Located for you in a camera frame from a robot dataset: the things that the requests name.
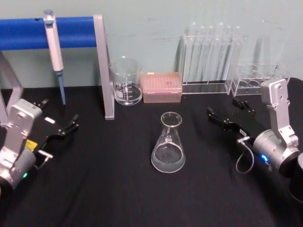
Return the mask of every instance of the wall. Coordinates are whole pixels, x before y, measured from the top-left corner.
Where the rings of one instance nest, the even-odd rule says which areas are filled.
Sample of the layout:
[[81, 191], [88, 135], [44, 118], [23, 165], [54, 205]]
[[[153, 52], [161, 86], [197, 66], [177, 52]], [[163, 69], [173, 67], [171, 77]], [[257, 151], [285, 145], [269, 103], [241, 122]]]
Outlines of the wall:
[[[303, 79], [301, 0], [11, 0], [0, 8], [0, 19], [42, 17], [44, 9], [59, 17], [103, 14], [110, 59], [138, 59], [144, 71], [173, 70], [179, 38], [192, 21], [240, 25], [245, 42], [241, 62], [251, 61], [256, 39], [268, 34], [271, 61], [283, 59], [292, 77]], [[99, 84], [95, 48], [63, 49], [62, 55], [65, 86]], [[25, 87], [57, 86], [48, 50], [5, 56]], [[0, 85], [9, 87], [2, 77]]]

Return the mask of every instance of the blue padded bar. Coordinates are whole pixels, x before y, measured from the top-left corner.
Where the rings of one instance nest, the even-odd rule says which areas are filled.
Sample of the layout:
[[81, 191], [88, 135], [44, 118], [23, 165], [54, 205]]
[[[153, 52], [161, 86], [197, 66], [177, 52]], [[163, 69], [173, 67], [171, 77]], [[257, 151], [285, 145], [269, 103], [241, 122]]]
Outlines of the blue padded bar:
[[[57, 17], [61, 48], [96, 47], [93, 17]], [[47, 49], [43, 18], [0, 20], [0, 51]]]

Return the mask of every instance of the clear liquid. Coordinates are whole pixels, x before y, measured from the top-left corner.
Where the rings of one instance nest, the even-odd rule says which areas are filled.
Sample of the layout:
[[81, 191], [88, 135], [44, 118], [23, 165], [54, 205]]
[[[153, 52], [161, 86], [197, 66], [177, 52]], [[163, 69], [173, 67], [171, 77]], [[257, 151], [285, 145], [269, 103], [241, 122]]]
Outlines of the clear liquid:
[[115, 91], [115, 100], [122, 105], [134, 105], [142, 99], [142, 90], [134, 83], [121, 86], [121, 91], [118, 91], [118, 94], [119, 96]]
[[182, 150], [174, 143], [164, 143], [156, 148], [155, 156], [160, 162], [172, 164], [182, 158]]

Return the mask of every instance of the black table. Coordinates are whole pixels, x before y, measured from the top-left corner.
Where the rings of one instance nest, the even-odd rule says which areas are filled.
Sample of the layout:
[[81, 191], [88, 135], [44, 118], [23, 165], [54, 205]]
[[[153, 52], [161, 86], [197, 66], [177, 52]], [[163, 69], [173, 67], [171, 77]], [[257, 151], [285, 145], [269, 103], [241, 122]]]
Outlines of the black table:
[[[291, 79], [288, 87], [290, 121], [302, 143], [303, 82]], [[31, 171], [14, 191], [1, 215], [3, 226], [303, 226], [301, 207], [288, 193], [289, 180], [269, 173], [258, 159], [249, 174], [236, 173], [235, 162], [243, 151], [236, 135], [207, 121], [208, 106], [231, 113], [232, 96], [185, 95], [177, 104], [116, 104], [114, 121], [104, 120], [99, 87], [66, 88], [66, 96], [63, 110], [57, 88], [24, 92], [30, 102], [49, 98], [45, 115], [62, 125], [78, 113], [80, 128], [72, 139], [48, 145], [45, 150], [54, 159], [39, 172]], [[249, 101], [257, 118], [270, 127], [261, 96], [239, 99]], [[179, 133], [186, 163], [174, 174], [157, 172], [150, 162], [161, 133], [160, 116], [166, 111], [183, 118]], [[4, 130], [0, 136], [3, 141]]]

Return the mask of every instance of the pipette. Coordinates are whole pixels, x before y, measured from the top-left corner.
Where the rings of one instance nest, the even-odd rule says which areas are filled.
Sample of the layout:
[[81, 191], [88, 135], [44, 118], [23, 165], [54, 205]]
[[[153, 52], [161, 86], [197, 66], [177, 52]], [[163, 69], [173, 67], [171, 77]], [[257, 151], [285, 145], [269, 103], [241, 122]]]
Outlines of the pipette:
[[48, 42], [48, 48], [51, 54], [53, 70], [58, 76], [62, 102], [63, 105], [66, 106], [63, 79], [62, 79], [63, 61], [62, 61], [62, 55], [61, 55], [61, 49], [59, 43], [56, 16], [53, 15], [53, 11], [51, 9], [45, 10], [44, 13], [45, 13], [45, 17], [43, 18], [44, 27], [45, 27], [45, 32]]

